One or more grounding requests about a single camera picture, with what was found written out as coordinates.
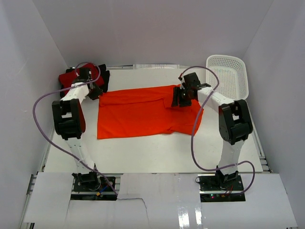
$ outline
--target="red fabric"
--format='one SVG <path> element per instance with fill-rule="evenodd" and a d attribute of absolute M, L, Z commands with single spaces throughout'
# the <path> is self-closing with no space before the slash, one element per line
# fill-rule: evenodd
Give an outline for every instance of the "red fabric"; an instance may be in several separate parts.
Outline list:
<path fill-rule="evenodd" d="M 84 66 L 82 66 L 81 68 L 90 68 L 91 69 L 91 76 L 92 79 L 96 79 L 96 77 L 99 74 L 99 71 L 96 69 L 96 67 L 91 64 L 88 63 Z M 75 74 L 75 71 L 72 71 L 70 73 L 65 73 L 65 74 L 61 74 L 59 76 L 59 81 L 60 83 L 63 85 L 63 88 L 67 88 L 67 87 L 71 87 L 73 80 L 75 80 L 77 77 L 77 75 Z M 102 76 L 98 79 L 98 81 L 96 82 L 96 84 L 98 86 L 102 86 L 104 84 L 104 80 L 102 78 Z"/>
<path fill-rule="evenodd" d="M 97 138 L 136 137 L 180 132 L 191 135 L 200 110 L 171 107 L 175 85 L 108 92 L 100 96 Z"/>

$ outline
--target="orange shirt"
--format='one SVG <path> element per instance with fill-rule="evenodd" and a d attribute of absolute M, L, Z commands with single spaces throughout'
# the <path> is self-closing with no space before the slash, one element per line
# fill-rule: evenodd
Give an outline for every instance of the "orange shirt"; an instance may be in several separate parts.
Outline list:
<path fill-rule="evenodd" d="M 192 106 L 171 107 L 174 87 L 175 85 L 129 89 L 103 94 L 99 103 L 97 138 L 172 132 L 191 135 L 200 105 L 193 100 Z"/>

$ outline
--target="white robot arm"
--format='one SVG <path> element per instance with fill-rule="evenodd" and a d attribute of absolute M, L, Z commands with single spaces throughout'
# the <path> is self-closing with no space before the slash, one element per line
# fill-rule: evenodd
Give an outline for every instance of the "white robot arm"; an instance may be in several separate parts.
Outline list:
<path fill-rule="evenodd" d="M 192 99 L 204 103 L 212 90 L 210 85 L 200 83 L 196 73 L 185 75 L 181 78 L 181 86 L 174 89 L 172 106 L 190 106 Z M 213 92 L 206 104 L 219 114 L 219 132 L 224 140 L 218 167 L 235 164 L 233 167 L 216 171 L 221 185 L 237 178 L 241 148 L 252 133 L 253 126 L 245 100 L 234 101 Z"/>
<path fill-rule="evenodd" d="M 90 168 L 95 164 L 91 159 L 87 147 L 83 141 L 82 134 L 86 130 L 86 123 L 81 109 L 81 103 L 86 96 L 96 99 L 102 90 L 94 83 L 79 86 L 84 82 L 91 81 L 91 71 L 89 68 L 80 68 L 80 75 L 72 83 L 76 86 L 60 100 L 52 103 L 53 119 L 55 131 L 68 144 L 72 154 L 77 156 Z M 78 160 L 75 160 L 78 174 L 86 174 L 90 171 Z"/>

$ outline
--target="white wall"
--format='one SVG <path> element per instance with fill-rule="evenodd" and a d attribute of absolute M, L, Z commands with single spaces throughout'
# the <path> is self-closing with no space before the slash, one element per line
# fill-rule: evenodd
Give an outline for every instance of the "white wall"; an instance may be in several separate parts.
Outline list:
<path fill-rule="evenodd" d="M 304 22 L 304 0 L 274 0 L 244 56 L 253 119 L 267 161 L 280 173 L 301 229 L 305 229 Z"/>
<path fill-rule="evenodd" d="M 66 64 L 31 0 L 0 0 L 0 228 L 16 229 L 31 174 L 36 174 L 46 141 L 31 110 L 42 94 L 58 87 Z M 38 107 L 49 134 L 51 101 Z"/>
<path fill-rule="evenodd" d="M 242 58 L 273 0 L 33 0 L 66 63 Z"/>

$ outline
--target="white table surface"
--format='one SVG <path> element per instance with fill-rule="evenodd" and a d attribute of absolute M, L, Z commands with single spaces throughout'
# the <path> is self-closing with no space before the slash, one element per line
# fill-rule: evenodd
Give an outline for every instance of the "white table surface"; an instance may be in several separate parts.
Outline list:
<path fill-rule="evenodd" d="M 112 70 L 109 91 L 179 84 L 183 69 Z M 205 82 L 205 71 L 197 72 Z M 97 140 L 99 101 L 86 99 L 81 104 L 86 120 L 83 135 L 89 153 L 102 173 L 197 173 L 202 172 L 193 163 L 191 136 L 173 133 L 131 138 Z M 239 161 L 249 160 L 257 172 L 262 172 L 253 134 L 246 140 Z M 61 136 L 54 134 L 53 141 L 69 150 Z M 218 114 L 209 107 L 204 109 L 201 125 L 194 139 L 195 157 L 205 168 L 215 168 L 223 147 L 218 130 Z M 252 172 L 248 164 L 238 167 L 239 172 Z M 45 172 L 77 172 L 74 159 L 51 146 Z"/>

